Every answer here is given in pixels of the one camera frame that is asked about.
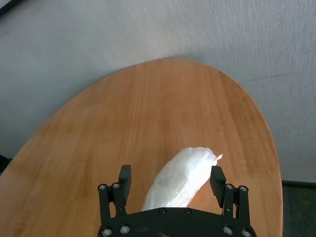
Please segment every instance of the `wall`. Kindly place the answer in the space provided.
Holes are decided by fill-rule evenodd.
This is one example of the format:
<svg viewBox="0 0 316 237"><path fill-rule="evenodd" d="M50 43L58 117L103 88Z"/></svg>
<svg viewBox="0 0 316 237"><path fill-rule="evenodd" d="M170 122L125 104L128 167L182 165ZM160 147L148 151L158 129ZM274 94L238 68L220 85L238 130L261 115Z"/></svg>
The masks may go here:
<svg viewBox="0 0 316 237"><path fill-rule="evenodd" d="M179 57L237 80L263 112L282 178L316 182L313 0L27 0L0 19L0 152L119 69Z"/></svg>

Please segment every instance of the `bolt head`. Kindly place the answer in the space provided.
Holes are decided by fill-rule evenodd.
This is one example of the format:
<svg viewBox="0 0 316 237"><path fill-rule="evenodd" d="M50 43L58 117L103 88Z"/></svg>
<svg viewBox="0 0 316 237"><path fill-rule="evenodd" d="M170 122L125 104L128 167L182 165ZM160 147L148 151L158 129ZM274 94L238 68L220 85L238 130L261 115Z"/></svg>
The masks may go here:
<svg viewBox="0 0 316 237"><path fill-rule="evenodd" d="M127 234L127 233L129 232L129 230L130 230L130 227L129 227L129 226L122 226L119 231L120 231L122 234Z"/></svg>
<svg viewBox="0 0 316 237"><path fill-rule="evenodd" d="M224 233L228 234L229 236L231 236L233 234L233 229L230 228L229 226L225 226L223 228Z"/></svg>
<svg viewBox="0 0 316 237"><path fill-rule="evenodd" d="M247 188L246 188L246 187L244 187L244 186L241 186L241 187L240 187L240 190L242 190L242 191L246 192L246 191L247 191Z"/></svg>
<svg viewBox="0 0 316 237"><path fill-rule="evenodd" d="M102 231L102 235L103 235L104 237L110 236L111 234L112 234L112 230L109 229L109 228L106 228L106 229L104 229L104 230Z"/></svg>
<svg viewBox="0 0 316 237"><path fill-rule="evenodd" d="M160 209L159 209L159 213L161 213L161 214L165 214L165 213L166 213L166 209L164 209L164 208L160 208Z"/></svg>
<svg viewBox="0 0 316 237"><path fill-rule="evenodd" d="M184 213L186 213L186 214L191 214L191 210L188 209L188 208L186 208L186 209L184 209Z"/></svg>
<svg viewBox="0 0 316 237"><path fill-rule="evenodd" d="M244 237L252 237L252 234L249 231L247 231L247 230L241 231L241 234Z"/></svg>

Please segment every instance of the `dark carpet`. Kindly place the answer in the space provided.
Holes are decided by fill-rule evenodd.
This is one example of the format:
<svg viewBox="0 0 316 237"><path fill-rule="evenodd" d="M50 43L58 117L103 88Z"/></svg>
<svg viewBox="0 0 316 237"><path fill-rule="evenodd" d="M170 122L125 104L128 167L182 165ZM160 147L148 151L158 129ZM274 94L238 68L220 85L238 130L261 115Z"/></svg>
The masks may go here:
<svg viewBox="0 0 316 237"><path fill-rule="evenodd" d="M283 237L316 237L316 189L283 185Z"/></svg>

